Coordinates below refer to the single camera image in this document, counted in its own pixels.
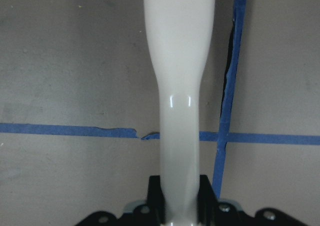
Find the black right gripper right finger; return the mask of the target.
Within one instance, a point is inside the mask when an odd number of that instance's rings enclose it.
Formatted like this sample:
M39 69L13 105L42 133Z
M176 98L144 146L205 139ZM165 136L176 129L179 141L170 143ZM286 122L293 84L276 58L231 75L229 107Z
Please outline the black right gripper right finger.
M199 176L199 190L197 194L197 218L199 223L215 222L215 207L217 197L212 189L209 178L205 174Z

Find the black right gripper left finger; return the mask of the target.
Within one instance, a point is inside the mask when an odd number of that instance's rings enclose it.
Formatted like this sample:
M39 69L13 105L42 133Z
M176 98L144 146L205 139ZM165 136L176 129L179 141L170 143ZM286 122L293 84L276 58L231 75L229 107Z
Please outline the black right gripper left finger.
M165 198L161 189L161 179L159 175L152 175L148 180L146 204L150 209L150 214L155 224L165 223Z

